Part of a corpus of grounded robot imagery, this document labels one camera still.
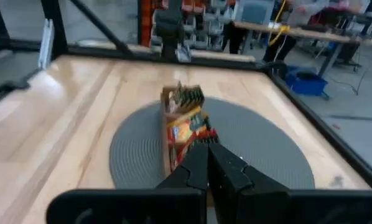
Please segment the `red strawberry tea packet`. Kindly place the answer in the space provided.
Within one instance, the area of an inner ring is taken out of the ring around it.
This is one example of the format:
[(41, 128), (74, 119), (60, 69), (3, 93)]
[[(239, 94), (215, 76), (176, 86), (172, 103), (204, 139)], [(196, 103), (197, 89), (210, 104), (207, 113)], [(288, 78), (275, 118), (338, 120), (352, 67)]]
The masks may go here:
[(197, 143), (211, 144), (219, 143), (217, 132), (213, 128), (205, 126), (196, 131), (181, 131), (181, 133), (172, 134), (169, 138), (170, 168), (174, 171), (181, 164), (188, 152)]

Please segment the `person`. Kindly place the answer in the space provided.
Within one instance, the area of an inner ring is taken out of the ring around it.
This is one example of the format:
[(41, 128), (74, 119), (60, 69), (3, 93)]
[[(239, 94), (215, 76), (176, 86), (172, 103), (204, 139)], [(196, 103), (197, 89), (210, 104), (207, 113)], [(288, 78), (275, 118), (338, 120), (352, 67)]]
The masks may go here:
[(268, 45), (263, 61), (268, 63), (275, 60), (284, 60), (296, 43), (297, 39), (293, 36), (281, 34), (272, 45)]

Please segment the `orange red post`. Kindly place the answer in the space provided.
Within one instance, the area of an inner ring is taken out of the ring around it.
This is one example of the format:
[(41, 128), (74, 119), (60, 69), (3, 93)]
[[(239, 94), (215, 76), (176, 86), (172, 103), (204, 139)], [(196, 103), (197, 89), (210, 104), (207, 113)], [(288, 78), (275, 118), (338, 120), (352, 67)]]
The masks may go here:
[(139, 45), (145, 47), (148, 47), (150, 45), (153, 11), (154, 0), (138, 0), (137, 42)]

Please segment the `orange mango tea packet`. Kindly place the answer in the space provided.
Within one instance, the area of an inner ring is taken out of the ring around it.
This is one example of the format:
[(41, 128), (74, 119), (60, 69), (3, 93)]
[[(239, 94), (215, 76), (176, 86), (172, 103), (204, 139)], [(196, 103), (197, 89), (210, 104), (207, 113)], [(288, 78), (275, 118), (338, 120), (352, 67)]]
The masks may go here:
[(167, 124), (167, 140), (169, 144), (184, 144), (193, 134), (198, 135), (208, 129), (208, 115), (202, 112), (201, 106), (197, 106)]

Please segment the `beige vanilla tea packet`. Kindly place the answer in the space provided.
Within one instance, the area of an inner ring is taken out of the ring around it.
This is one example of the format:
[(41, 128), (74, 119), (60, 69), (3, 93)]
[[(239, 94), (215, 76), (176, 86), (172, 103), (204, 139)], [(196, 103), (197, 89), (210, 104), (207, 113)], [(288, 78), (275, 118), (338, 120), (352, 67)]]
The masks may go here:
[(178, 83), (175, 90), (169, 92), (169, 113), (186, 113), (203, 105), (205, 96), (200, 85), (186, 86)]

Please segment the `blue plastic bin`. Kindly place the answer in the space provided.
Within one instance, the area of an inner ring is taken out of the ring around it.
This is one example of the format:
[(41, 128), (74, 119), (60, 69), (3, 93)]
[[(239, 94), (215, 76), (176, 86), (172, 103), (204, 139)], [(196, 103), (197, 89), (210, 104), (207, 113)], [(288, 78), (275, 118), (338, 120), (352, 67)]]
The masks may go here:
[(314, 67), (287, 66), (285, 82), (288, 87), (299, 95), (319, 96), (325, 100), (330, 97), (324, 92), (327, 81), (317, 75)]

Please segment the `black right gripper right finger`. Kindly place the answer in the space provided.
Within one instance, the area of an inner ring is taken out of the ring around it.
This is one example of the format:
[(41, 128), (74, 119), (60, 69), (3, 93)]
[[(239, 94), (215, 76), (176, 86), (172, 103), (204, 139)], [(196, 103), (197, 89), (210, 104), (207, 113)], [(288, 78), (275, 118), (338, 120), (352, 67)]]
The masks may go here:
[(269, 223), (264, 209), (271, 212), (277, 206), (255, 195), (289, 190), (217, 143), (209, 145), (208, 182), (218, 224)]

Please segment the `white metal bracket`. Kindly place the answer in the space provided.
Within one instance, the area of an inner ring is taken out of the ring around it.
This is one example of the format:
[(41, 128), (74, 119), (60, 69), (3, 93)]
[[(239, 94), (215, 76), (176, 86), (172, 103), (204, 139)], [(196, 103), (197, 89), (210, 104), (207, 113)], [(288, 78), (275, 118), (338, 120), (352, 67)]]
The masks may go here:
[(53, 20), (46, 19), (42, 34), (42, 41), (40, 44), (39, 59), (38, 59), (38, 68), (45, 70), (52, 58), (52, 47), (53, 40), (55, 37), (55, 28)]

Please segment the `grey round mat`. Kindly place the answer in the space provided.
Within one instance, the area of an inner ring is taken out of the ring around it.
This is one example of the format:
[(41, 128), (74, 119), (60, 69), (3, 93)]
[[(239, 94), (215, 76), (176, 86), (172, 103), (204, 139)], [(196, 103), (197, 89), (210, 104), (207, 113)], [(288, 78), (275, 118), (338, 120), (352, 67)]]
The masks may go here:
[[(203, 110), (220, 142), (245, 162), (290, 189), (312, 189), (314, 175), (297, 144), (251, 109), (207, 98)], [(109, 169), (117, 189), (154, 188), (164, 180), (160, 101), (149, 103), (119, 126), (109, 148)]]

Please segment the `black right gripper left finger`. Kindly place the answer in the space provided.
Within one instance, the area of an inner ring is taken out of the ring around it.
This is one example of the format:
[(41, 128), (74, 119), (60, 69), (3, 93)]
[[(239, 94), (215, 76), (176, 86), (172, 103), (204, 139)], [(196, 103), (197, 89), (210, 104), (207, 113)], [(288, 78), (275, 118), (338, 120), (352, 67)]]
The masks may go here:
[(195, 144), (182, 163), (157, 188), (206, 190), (208, 187), (208, 150), (206, 144)]

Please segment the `brown wooden compartment tray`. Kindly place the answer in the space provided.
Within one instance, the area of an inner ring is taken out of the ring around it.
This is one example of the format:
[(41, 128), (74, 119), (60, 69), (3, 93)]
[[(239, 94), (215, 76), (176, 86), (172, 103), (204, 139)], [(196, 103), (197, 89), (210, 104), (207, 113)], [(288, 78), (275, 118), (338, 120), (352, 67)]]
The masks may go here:
[[(168, 140), (167, 140), (167, 124), (175, 119), (177, 119), (179, 116), (185, 113), (169, 113), (167, 111), (168, 103), (169, 103), (169, 92), (172, 90), (175, 90), (176, 86), (165, 86), (162, 89), (162, 93), (160, 94), (160, 114), (162, 118), (162, 127), (161, 127), (161, 134), (162, 134), (162, 162), (164, 166), (164, 175), (167, 177), (169, 174), (173, 171), (171, 171), (170, 168), (170, 153), (171, 153), (171, 147), (169, 146)], [(208, 115), (208, 124), (210, 125), (210, 128), (213, 128), (210, 124), (210, 118)]]

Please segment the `wooden background table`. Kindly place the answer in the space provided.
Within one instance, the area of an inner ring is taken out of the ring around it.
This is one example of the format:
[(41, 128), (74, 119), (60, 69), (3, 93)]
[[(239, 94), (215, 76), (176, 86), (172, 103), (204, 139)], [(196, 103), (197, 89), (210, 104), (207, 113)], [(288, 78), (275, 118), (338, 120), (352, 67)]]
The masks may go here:
[(240, 22), (234, 21), (233, 23), (237, 28), (247, 29), (247, 30), (257, 30), (261, 32), (280, 33), (284, 35), (303, 37), (307, 39), (318, 39), (318, 40), (328, 40), (335, 42), (333, 52), (326, 58), (322, 64), (318, 75), (323, 76), (328, 72), (328, 69), (333, 66), (335, 60), (337, 59), (342, 47), (345, 44), (361, 44), (361, 45), (372, 45), (372, 39), (362, 38), (362, 37), (348, 37), (342, 35), (332, 34), (330, 32), (316, 32), (303, 30), (301, 28), (291, 28), (289, 26), (280, 25), (276, 23), (270, 23), (269, 25), (261, 25), (250, 22)]

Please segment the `black aluminium table frame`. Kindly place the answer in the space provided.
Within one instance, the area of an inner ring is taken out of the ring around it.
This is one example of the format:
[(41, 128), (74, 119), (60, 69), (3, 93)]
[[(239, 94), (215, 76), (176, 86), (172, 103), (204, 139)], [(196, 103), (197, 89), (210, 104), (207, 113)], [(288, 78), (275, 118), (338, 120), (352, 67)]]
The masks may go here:
[(40, 0), (42, 3), (43, 11), (47, 19), (53, 20), (57, 32), (57, 36), (53, 38), (53, 57), (57, 58), (61, 55), (77, 55), (87, 57), (99, 58), (115, 58), (121, 60), (136, 60), (136, 61), (149, 61), (155, 63), (169, 63), (174, 65), (193, 65), (199, 67), (215, 67), (226, 68), (233, 70), (242, 70), (249, 72), (262, 73), (270, 79), (270, 82), (276, 88), (282, 91), (289, 101), (305, 116), (305, 118), (312, 124), (312, 126), (332, 145), (333, 150), (342, 156), (342, 159), (351, 166), (360, 177), (372, 188), (372, 167), (362, 159), (352, 148), (340, 137), (336, 135), (311, 109), (300, 101), (294, 93), (286, 86), (286, 83), (280, 78), (279, 75), (286, 73), (286, 65), (280, 62), (270, 63), (269, 65), (255, 65), (253, 62), (231, 62), (225, 59), (209, 59), (206, 57), (197, 58), (192, 57), (191, 62), (178, 62), (176, 60), (167, 60), (160, 58), (158, 53), (148, 52), (133, 52), (122, 41), (120, 41), (114, 34), (104, 25), (96, 15), (90, 11), (79, 0), (70, 0), (97, 28), (109, 35), (109, 40), (114, 42), (113, 49), (99, 48), (99, 47), (81, 47), (79, 45), (68, 44), (65, 40), (65, 31), (62, 21), (62, 15), (58, 0)]

